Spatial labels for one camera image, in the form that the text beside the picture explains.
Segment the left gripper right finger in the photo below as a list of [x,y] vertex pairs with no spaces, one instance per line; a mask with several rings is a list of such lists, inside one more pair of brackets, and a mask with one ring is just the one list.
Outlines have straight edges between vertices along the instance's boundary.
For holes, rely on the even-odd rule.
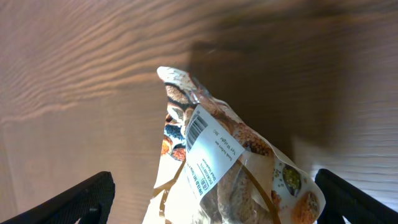
[[320,169],[315,183],[323,192],[325,208],[318,224],[397,223],[397,212],[372,198],[327,169]]

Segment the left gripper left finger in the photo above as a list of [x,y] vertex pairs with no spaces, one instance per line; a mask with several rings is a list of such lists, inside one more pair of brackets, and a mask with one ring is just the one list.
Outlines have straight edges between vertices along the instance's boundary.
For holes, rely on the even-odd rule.
[[102,171],[2,224],[106,224],[115,191],[111,173]]

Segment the cream pouch with label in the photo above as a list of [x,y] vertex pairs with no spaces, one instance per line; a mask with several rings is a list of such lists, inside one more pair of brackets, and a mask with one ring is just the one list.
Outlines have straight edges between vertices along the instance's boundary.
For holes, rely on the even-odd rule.
[[189,73],[159,67],[168,97],[144,223],[315,223],[318,185]]

